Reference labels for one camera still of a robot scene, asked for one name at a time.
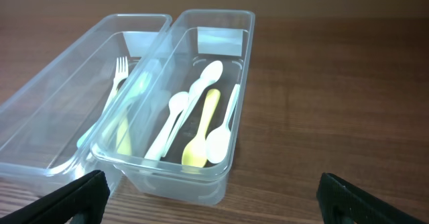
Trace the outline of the yellow plastic spoon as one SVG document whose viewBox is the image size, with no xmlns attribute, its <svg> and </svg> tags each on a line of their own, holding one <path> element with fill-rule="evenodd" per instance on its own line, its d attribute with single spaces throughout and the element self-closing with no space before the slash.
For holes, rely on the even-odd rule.
<svg viewBox="0 0 429 224">
<path fill-rule="evenodd" d="M 221 92 L 218 89 L 211 89 L 207 92 L 204 106 L 198 126 L 198 131 L 194 138 L 186 145 L 182 153 L 182 165 L 202 168 L 207 162 L 206 157 L 206 133 L 210 121 L 218 105 Z"/>
</svg>

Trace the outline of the white spoon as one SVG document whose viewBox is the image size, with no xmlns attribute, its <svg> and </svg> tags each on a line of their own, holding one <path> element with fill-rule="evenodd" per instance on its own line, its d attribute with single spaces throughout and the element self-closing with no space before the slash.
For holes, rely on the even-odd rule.
<svg viewBox="0 0 429 224">
<path fill-rule="evenodd" d="M 206 88 L 217 82 L 220 79 L 222 72 L 223 63 L 220 60 L 215 60 L 202 71 L 198 80 L 202 80 L 202 86 Z"/>
<path fill-rule="evenodd" d="M 183 112 L 180 114 L 164 146 L 164 150 L 162 152 L 163 158 L 166 157 L 168 150 L 170 149 L 170 146 L 172 145 L 175 137 L 178 134 L 178 131 L 184 125 L 184 122 L 187 120 L 188 116 L 191 114 L 193 108 L 196 105 L 196 102 L 198 101 L 204 89 L 205 87 L 202 86 L 202 80 L 197 80 L 191 85 L 190 90 L 188 92 L 188 102 L 186 104 L 186 107 L 184 108 Z"/>
<path fill-rule="evenodd" d="M 175 124 L 177 116 L 184 110 L 188 102 L 188 93 L 185 91 L 176 93 L 168 102 L 170 114 L 161 128 L 159 134 L 145 154 L 144 158 L 148 160 L 159 160 L 164 153 L 165 144 L 169 138 L 170 132 Z"/>
</svg>

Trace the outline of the cream yellow plastic fork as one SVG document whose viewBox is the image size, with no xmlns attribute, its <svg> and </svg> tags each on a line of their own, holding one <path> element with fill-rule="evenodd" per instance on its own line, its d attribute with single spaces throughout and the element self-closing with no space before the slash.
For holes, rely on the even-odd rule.
<svg viewBox="0 0 429 224">
<path fill-rule="evenodd" d="M 116 147 L 117 153 L 130 156 L 132 154 L 131 140 L 128 132 L 129 122 L 127 117 L 124 117 L 117 129 Z"/>
</svg>

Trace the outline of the clear plastic container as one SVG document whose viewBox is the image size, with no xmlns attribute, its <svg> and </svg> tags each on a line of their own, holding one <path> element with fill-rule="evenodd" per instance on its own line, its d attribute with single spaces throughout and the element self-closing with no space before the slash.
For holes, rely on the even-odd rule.
<svg viewBox="0 0 429 224">
<path fill-rule="evenodd" d="M 89 137 L 141 192 L 200 205 L 225 196 L 255 15 L 189 9 L 168 28 Z"/>
<path fill-rule="evenodd" d="M 1 178 L 42 197 L 102 170 L 115 190 L 121 172 L 92 155 L 84 134 L 103 119 L 118 60 L 140 70 L 171 22 L 167 14 L 108 15 L 6 100 Z"/>
</svg>

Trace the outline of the white spoon bowl down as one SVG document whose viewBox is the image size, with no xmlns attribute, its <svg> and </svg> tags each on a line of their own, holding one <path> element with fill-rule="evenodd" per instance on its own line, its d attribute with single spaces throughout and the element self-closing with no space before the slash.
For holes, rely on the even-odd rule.
<svg viewBox="0 0 429 224">
<path fill-rule="evenodd" d="M 238 101 L 240 87 L 241 86 L 239 84 L 236 84 L 232 90 L 222 124 L 211 131 L 207 136 L 206 156 L 208 161 L 212 164 L 222 162 L 227 155 L 229 141 L 231 138 L 229 122 Z"/>
</svg>

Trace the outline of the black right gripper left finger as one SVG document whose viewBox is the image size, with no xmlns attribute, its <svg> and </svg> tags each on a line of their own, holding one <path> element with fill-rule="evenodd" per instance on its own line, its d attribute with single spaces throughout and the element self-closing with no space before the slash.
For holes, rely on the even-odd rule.
<svg viewBox="0 0 429 224">
<path fill-rule="evenodd" d="M 110 189 L 102 170 L 92 172 L 1 218 L 1 224 L 100 224 Z"/>
</svg>

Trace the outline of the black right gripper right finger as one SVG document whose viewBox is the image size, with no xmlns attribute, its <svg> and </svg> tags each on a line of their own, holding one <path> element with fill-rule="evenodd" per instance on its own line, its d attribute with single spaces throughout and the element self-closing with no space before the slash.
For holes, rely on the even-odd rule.
<svg viewBox="0 0 429 224">
<path fill-rule="evenodd" d="M 316 198 L 324 224 L 425 224 L 332 173 L 322 173 Z"/>
</svg>

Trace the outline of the small white plastic fork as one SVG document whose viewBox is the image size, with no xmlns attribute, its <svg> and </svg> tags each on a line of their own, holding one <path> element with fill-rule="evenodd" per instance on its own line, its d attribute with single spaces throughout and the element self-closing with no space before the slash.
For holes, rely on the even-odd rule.
<svg viewBox="0 0 429 224">
<path fill-rule="evenodd" d="M 125 80 L 128 76 L 129 76 L 128 58 L 126 56 L 118 57 L 116 61 L 115 75 L 113 78 L 113 86 L 107 98 L 107 102 L 105 103 L 105 106 L 103 108 L 103 112 L 106 111 L 107 107 L 109 106 L 109 104 L 111 103 L 115 95 L 117 94 L 117 87 L 119 86 L 119 83 L 122 80 Z"/>
</svg>

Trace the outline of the light blue plastic fork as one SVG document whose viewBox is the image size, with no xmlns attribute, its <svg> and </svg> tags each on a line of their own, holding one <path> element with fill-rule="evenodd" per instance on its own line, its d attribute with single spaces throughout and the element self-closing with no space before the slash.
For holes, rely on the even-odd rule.
<svg viewBox="0 0 429 224">
<path fill-rule="evenodd" d="M 125 96 L 125 98 L 122 100 L 120 106 L 121 107 L 128 107 L 134 100 L 141 94 L 143 94 L 149 84 L 149 81 L 151 80 L 151 73 L 149 72 L 143 72 L 139 76 L 139 80 L 129 89 L 128 95 Z M 91 133 L 91 131 L 94 128 L 94 124 L 78 139 L 76 143 L 76 147 L 80 148 L 83 144 L 84 140 L 88 137 L 88 135 Z"/>
</svg>

